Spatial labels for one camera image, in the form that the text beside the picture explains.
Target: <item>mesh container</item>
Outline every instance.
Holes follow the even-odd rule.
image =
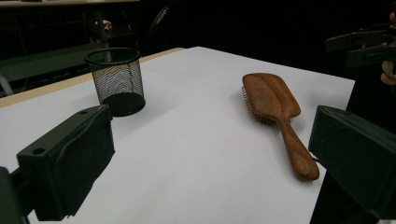
[[[111,115],[132,115],[146,104],[136,49],[110,48],[89,53],[85,62],[90,66],[101,105],[108,105]]]

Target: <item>table edge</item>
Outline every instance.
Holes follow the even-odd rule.
[[[142,57],[140,59],[140,62],[143,63],[143,62],[149,61],[151,59],[155,59],[155,58],[161,57],[163,55],[173,53],[173,52],[183,50],[183,49],[184,48],[174,48],[174,49],[168,49],[165,51],[161,51],[161,52],[158,52],[155,54],[151,54],[146,57]],[[84,74],[84,75],[81,75],[78,77],[72,77],[72,78],[69,78],[69,79],[66,79],[63,81],[55,82],[55,83],[49,84],[47,86],[39,87],[39,88],[32,89],[29,91],[23,91],[20,93],[9,95],[7,97],[0,98],[0,108],[6,107],[9,105],[15,105],[16,103],[30,100],[30,99],[36,98],[38,96],[54,92],[54,91],[59,91],[59,90],[77,85],[79,83],[89,81],[89,80],[92,80],[91,73],[87,73],[87,74]]]

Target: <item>black chair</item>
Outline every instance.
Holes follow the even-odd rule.
[[[182,34],[183,4],[180,1],[166,3],[139,40],[142,56],[147,56],[178,46]]]

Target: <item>paddle brush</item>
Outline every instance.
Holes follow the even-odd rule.
[[[243,76],[242,81],[250,115],[261,123],[279,127],[297,177],[303,181],[318,179],[318,165],[290,125],[301,109],[284,80],[273,74],[254,73]]]

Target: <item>white tabletop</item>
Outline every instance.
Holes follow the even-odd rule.
[[[111,122],[116,154],[75,217],[55,223],[309,223],[323,181],[298,180],[277,127],[248,115],[242,76],[282,77],[307,146],[318,105],[345,109],[354,81],[206,48],[141,63],[147,104]],[[0,108],[0,165],[63,120],[98,104],[93,82]],[[29,219],[37,223],[33,212]]]

